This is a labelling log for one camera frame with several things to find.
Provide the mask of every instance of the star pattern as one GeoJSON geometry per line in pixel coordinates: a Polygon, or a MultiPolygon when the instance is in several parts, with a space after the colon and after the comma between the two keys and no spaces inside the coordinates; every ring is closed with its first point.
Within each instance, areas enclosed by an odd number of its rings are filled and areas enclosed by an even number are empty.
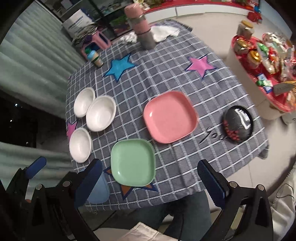
{"type": "Polygon", "coordinates": [[[205,71],[206,70],[212,70],[215,69],[215,67],[207,62],[207,55],[197,59],[197,58],[188,58],[191,62],[191,65],[185,69],[186,71],[197,71],[201,78],[205,76],[205,71]]]}
{"type": "Polygon", "coordinates": [[[78,121],[75,121],[73,124],[67,122],[67,137],[68,137],[69,141],[70,141],[70,137],[71,137],[72,133],[73,133],[73,132],[75,131],[75,129],[76,129],[77,122],[78,122],[78,121]]]}
{"type": "MultiPolygon", "coordinates": [[[[103,172],[110,175],[111,177],[113,177],[112,172],[111,172],[111,167],[106,168],[103,172]]],[[[125,185],[121,185],[121,184],[119,184],[119,185],[120,185],[122,200],[126,199],[127,196],[132,192],[132,190],[134,188],[141,188],[141,189],[146,189],[146,190],[158,192],[158,190],[156,189],[156,187],[152,183],[150,183],[144,187],[130,187],[130,186],[125,186],[125,185]]]]}
{"type": "Polygon", "coordinates": [[[116,79],[116,82],[119,81],[123,72],[127,69],[137,66],[129,61],[131,53],[124,56],[122,59],[113,59],[111,61],[111,68],[104,74],[104,76],[113,75],[116,79]]]}

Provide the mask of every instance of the pink stool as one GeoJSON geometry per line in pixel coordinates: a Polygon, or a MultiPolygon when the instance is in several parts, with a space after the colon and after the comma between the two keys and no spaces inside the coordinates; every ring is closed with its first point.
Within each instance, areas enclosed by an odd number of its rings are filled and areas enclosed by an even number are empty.
{"type": "Polygon", "coordinates": [[[112,45],[111,41],[106,38],[106,36],[100,31],[96,31],[96,33],[92,36],[87,36],[84,40],[83,46],[81,48],[81,54],[87,59],[85,54],[85,48],[90,47],[92,50],[106,49],[112,45]]]}

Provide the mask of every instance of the green curtain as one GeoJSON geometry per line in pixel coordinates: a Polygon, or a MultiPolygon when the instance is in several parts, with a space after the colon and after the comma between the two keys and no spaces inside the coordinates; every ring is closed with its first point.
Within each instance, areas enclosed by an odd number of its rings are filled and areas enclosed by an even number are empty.
{"type": "Polygon", "coordinates": [[[37,184],[54,187],[68,173],[73,171],[70,156],[66,153],[16,146],[0,142],[0,179],[6,189],[16,171],[28,167],[38,157],[44,156],[46,166],[29,181],[26,198],[31,199],[37,184]]]}
{"type": "Polygon", "coordinates": [[[0,89],[65,119],[68,78],[85,62],[61,22],[33,2],[0,45],[0,89]]]}

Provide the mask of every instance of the blue plate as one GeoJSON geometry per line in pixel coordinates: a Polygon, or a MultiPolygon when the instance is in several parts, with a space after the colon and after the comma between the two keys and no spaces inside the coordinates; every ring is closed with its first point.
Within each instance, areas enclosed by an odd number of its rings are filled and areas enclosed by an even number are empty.
{"type": "Polygon", "coordinates": [[[105,174],[102,172],[87,200],[93,204],[104,203],[109,199],[109,195],[109,187],[105,179],[105,174]]]}

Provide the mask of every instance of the jeans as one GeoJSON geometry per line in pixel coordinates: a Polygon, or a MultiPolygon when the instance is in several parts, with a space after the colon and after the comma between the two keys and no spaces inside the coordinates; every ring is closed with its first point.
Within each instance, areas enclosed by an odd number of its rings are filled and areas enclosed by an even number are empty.
{"type": "Polygon", "coordinates": [[[181,235],[183,241],[200,240],[212,225],[207,195],[205,191],[201,191],[169,203],[136,209],[110,227],[131,229],[138,222],[142,222],[158,230],[168,214],[174,218],[164,234],[178,239],[184,218],[181,235]]]}

